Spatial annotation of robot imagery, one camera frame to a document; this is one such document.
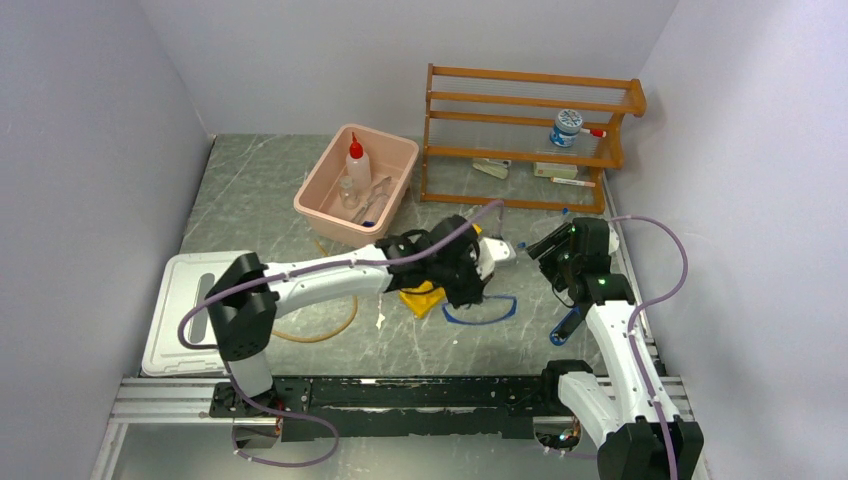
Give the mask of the blue safety glasses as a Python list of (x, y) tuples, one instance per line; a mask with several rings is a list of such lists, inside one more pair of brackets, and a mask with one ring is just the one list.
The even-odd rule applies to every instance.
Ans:
[(449, 323), (464, 326), (483, 326), (507, 320), (515, 315), (518, 300), (512, 295), (486, 295), (480, 303), (455, 307), (449, 302), (441, 311)]

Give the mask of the metal crucible tongs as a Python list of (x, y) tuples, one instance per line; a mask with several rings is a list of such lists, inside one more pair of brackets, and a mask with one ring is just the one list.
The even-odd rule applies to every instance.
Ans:
[(370, 190), (370, 193), (365, 201), (365, 203), (360, 207), (360, 209), (356, 212), (356, 214), (352, 217), (351, 222), (355, 224), (362, 224), (365, 221), (366, 214), (369, 209), (374, 206), (377, 201), (381, 198), (387, 198), (388, 193), (387, 190), (391, 185), (392, 178), (387, 176), (377, 182)]

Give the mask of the small glass flask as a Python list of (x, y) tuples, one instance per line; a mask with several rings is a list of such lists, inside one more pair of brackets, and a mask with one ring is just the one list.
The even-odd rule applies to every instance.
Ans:
[(359, 192), (354, 180), (350, 176), (343, 176), (339, 180), (339, 197), (345, 209), (353, 210), (359, 205)]

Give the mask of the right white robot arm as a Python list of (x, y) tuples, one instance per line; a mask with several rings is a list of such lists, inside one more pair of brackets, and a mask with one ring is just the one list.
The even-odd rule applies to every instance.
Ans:
[(649, 354), (638, 317), (638, 303), (624, 274), (612, 270), (619, 238), (600, 218), (577, 217), (527, 253), (539, 264), (554, 292), (573, 302), (569, 314), (552, 330), (562, 343), (580, 325), (595, 338), (613, 393), (587, 371), (558, 373), (539, 391), (550, 413), (568, 409), (597, 448), (602, 479), (692, 479), (704, 445), (700, 425), (685, 420), (663, 386)]

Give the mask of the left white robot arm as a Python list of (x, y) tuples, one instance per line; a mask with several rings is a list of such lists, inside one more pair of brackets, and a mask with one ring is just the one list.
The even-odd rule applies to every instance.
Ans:
[(218, 352), (239, 386), (237, 403), (254, 416), (275, 406), (265, 349), (279, 316), (424, 282), (443, 289), (454, 307), (479, 304), (496, 266), (513, 256), (507, 243), (478, 234), (459, 215), (325, 259), (263, 264), (254, 253), (239, 256), (206, 296)]

